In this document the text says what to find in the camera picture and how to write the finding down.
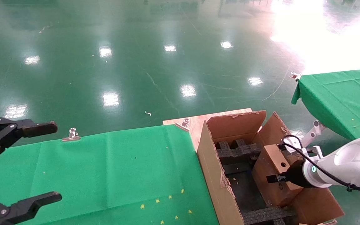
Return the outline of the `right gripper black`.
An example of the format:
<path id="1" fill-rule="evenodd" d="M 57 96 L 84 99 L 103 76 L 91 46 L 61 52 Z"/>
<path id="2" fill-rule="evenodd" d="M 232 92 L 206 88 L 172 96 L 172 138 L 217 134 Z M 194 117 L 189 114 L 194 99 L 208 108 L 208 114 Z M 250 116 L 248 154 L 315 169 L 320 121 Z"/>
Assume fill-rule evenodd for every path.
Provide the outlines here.
<path id="1" fill-rule="evenodd" d="M 306 180 L 303 173 L 304 163 L 305 160 L 299 159 L 290 165 L 285 174 L 269 175 L 266 177 L 266 180 L 268 183 L 281 183 L 289 181 L 302 188 L 309 188 L 309 182 Z"/>

